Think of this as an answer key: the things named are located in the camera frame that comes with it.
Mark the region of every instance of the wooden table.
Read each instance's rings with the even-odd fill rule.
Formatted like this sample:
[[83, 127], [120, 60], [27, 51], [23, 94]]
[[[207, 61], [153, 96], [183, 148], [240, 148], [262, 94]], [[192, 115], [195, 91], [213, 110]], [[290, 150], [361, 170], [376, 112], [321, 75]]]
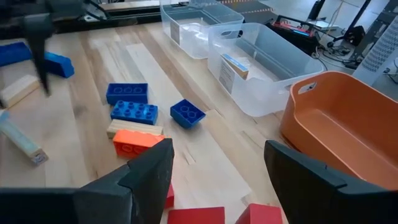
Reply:
[[[207, 60], [190, 58], [161, 23], [55, 35], [47, 47], [72, 59], [74, 76], [51, 76], [51, 97], [38, 89], [9, 112], [50, 159], [33, 167], [1, 136], [2, 187], [81, 187], [125, 164], [106, 135], [111, 122], [106, 89], [110, 82], [146, 82], [149, 103], [159, 107], [157, 125], [174, 142], [175, 208], [224, 206], [227, 223], [234, 223], [249, 203], [280, 206], [263, 152], [267, 139], [282, 141], [281, 114], [244, 114], [207, 69]], [[9, 85], [34, 74], [34, 66], [26, 61], [0, 72]], [[183, 98], [206, 112], [191, 130], [169, 115]]]

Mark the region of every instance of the blue block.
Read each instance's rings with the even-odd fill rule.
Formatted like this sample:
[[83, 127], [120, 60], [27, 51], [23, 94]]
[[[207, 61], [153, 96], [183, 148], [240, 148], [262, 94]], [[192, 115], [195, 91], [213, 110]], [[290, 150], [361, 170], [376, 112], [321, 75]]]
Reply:
[[72, 61], [69, 58], [50, 52], [46, 52], [44, 57], [47, 72], [63, 78], [69, 78], [75, 73]]
[[157, 106], [119, 100], [112, 110], [111, 118], [155, 125]]
[[147, 83], [110, 83], [106, 91], [106, 101], [115, 105], [119, 100], [148, 103]]
[[188, 100], [182, 100], [170, 108], [170, 115], [183, 128], [192, 128], [206, 114], [199, 110], [195, 105]]
[[23, 42], [0, 46], [0, 66], [22, 62], [31, 58], [32, 54]]

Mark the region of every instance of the clear plastic bin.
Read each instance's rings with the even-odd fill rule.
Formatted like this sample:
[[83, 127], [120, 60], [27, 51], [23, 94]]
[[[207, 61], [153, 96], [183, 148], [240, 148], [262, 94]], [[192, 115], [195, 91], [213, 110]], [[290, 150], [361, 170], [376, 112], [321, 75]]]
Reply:
[[164, 32], [189, 56], [208, 56], [208, 31], [220, 24], [242, 24], [244, 17], [214, 0], [191, 0], [187, 6], [173, 7], [171, 0], [160, 0]]
[[[250, 116], [284, 110], [290, 86], [323, 71], [321, 62], [262, 24], [214, 27], [209, 44], [209, 70]], [[235, 72], [225, 54], [249, 71], [246, 78]]]

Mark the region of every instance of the wooden stick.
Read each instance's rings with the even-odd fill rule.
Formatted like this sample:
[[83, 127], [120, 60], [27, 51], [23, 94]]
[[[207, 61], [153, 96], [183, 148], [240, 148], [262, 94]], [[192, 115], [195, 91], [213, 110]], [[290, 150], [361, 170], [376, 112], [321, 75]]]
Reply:
[[135, 123], [130, 121], [122, 121], [113, 119], [111, 125], [106, 131], [109, 138], [113, 138], [118, 130], [125, 129], [128, 131], [139, 131], [143, 133], [151, 133], [155, 135], [163, 134], [163, 127], [148, 124]]
[[40, 86], [39, 79], [32, 75], [25, 75], [0, 92], [6, 108], [14, 106]]
[[0, 121], [0, 131], [22, 150], [35, 165], [40, 165], [49, 159], [41, 147], [37, 146], [8, 119]]

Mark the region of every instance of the red lego brick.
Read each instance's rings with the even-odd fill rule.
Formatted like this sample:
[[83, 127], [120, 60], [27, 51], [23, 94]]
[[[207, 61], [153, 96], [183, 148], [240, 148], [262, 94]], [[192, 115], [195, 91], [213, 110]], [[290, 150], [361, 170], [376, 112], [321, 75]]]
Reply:
[[113, 137], [113, 144], [119, 156], [133, 159], [164, 138], [163, 135], [157, 136], [150, 133], [122, 129], [116, 132]]
[[171, 207], [174, 207], [174, 190], [173, 190], [173, 185], [170, 184], [164, 208], [166, 209]]
[[171, 210], [167, 224], [225, 224], [224, 207]]
[[280, 208], [250, 204], [235, 224], [282, 224]]

